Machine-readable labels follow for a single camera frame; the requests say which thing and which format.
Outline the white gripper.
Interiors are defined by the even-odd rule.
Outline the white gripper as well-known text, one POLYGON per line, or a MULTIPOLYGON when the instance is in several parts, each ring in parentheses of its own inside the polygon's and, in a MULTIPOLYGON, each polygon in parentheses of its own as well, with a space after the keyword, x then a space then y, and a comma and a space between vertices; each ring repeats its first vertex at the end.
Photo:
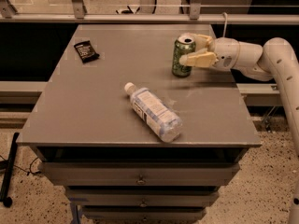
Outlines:
POLYGON ((210 35, 187 33, 192 41, 191 50, 198 50, 179 58, 179 63, 184 66, 209 68, 219 71, 229 71, 235 66, 240 45, 232 38, 221 37, 215 41, 210 35))

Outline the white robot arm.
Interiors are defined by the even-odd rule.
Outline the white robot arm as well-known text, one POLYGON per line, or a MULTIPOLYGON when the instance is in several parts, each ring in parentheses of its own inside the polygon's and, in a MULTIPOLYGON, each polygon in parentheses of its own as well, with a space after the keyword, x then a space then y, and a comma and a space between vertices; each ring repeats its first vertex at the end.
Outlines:
POLYGON ((241 162, 242 170, 194 224, 298 224, 298 61, 291 44, 272 38, 264 45, 232 38, 195 37, 197 51, 180 60, 193 67, 238 70, 245 77, 274 79, 286 117, 275 131, 260 131, 262 146, 241 162))

